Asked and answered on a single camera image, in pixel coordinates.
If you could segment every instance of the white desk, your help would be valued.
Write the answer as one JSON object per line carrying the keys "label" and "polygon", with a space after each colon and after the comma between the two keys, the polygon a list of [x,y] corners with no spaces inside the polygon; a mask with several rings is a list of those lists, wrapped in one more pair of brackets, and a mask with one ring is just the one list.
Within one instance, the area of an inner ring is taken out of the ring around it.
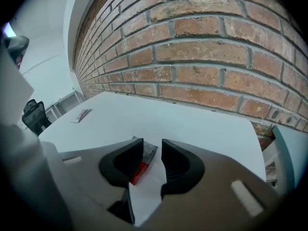
{"label": "white desk", "polygon": [[[76,100],[77,100],[77,105],[81,104],[81,100],[77,94],[77,92],[74,90],[71,93],[69,93],[68,95],[59,98],[57,101],[51,103],[51,104],[44,104],[44,108],[45,108],[45,112],[47,117],[49,118],[49,121],[51,123],[54,123],[57,119],[59,119],[63,114],[65,114],[66,112],[62,111],[62,108],[59,108],[58,106],[60,106],[60,103],[63,101],[66,101],[69,97],[71,96],[75,96]],[[21,118],[18,121],[18,126],[23,128],[23,129],[27,129],[27,126],[22,122]]]}
{"label": "white desk", "polygon": [[[80,123],[70,122],[86,108],[93,110]],[[133,136],[159,147],[165,138],[221,153],[266,180],[262,151],[248,120],[146,98],[103,92],[64,114],[39,139],[65,152],[113,144]]]}

